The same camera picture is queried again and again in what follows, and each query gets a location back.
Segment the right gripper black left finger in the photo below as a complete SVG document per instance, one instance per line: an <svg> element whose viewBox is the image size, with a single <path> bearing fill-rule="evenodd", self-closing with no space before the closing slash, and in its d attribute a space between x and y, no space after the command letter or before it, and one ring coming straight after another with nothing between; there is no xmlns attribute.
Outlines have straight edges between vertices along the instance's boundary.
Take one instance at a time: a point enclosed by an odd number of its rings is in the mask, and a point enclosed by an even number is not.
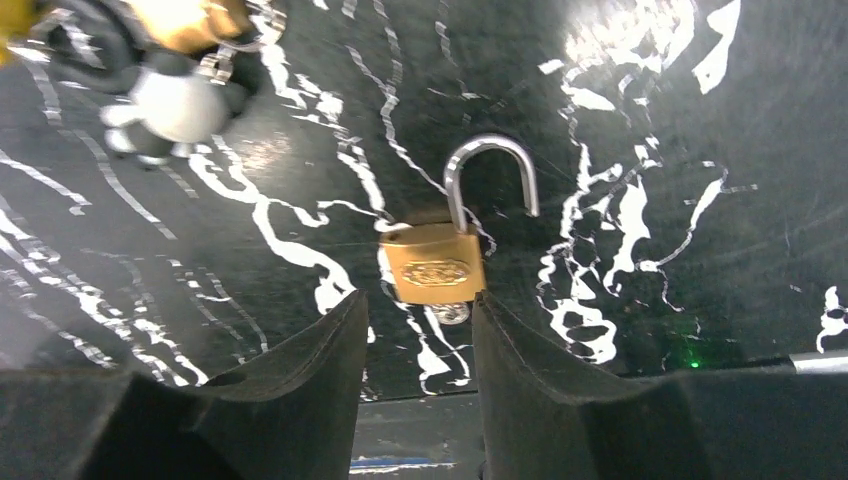
<svg viewBox="0 0 848 480"><path fill-rule="evenodd" d="M130 370L5 370L5 479L344 479L349 474L368 300L347 295L314 324L202 386Z"/></svg>

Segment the brass padlock with steel shackle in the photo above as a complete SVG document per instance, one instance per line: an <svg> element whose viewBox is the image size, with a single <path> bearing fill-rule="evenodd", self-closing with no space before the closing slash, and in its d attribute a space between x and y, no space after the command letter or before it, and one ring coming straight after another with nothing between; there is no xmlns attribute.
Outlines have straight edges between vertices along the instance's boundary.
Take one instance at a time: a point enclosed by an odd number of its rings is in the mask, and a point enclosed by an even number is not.
<svg viewBox="0 0 848 480"><path fill-rule="evenodd" d="M530 217L540 215L535 165L528 151L501 134L481 134L467 140L449 155L443 169L450 220L380 236L399 301L416 305L466 303L486 288L478 229L469 223L460 181L470 159L493 150L516 160L526 213Z"/></svg>

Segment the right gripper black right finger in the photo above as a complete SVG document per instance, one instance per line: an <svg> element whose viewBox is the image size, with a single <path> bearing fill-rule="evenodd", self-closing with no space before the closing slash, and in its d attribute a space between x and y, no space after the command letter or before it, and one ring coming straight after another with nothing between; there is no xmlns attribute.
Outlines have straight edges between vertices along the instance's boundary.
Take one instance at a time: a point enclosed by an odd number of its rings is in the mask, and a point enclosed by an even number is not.
<svg viewBox="0 0 848 480"><path fill-rule="evenodd" d="M847 354L616 376L493 295L472 312L487 479L843 479Z"/></svg>

